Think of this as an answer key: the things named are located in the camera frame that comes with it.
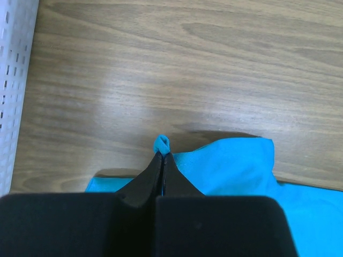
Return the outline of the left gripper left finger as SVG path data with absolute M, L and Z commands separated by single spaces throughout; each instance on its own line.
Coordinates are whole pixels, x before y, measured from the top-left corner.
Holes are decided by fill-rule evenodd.
M 115 193 L 1 198 L 1 256 L 150 256 L 162 155 Z

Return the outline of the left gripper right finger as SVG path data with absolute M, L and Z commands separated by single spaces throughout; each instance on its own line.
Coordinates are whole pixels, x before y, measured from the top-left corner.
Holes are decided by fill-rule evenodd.
M 266 196 L 205 196 L 165 156 L 156 256 L 297 256 L 284 211 Z

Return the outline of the teal polo shirt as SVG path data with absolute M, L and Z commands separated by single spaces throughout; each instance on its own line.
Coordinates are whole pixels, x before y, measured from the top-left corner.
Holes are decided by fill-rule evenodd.
M 297 256 L 342 256 L 342 192 L 278 182 L 272 173 L 271 140 L 221 139 L 191 152 L 173 154 L 168 138 L 161 135 L 154 151 L 163 160 L 150 256 L 156 256 L 156 199 L 162 196 L 162 170 L 168 154 L 173 155 L 181 174 L 205 196 L 266 196 L 275 200 L 284 211 Z M 115 193 L 135 178 L 93 178 L 87 192 Z

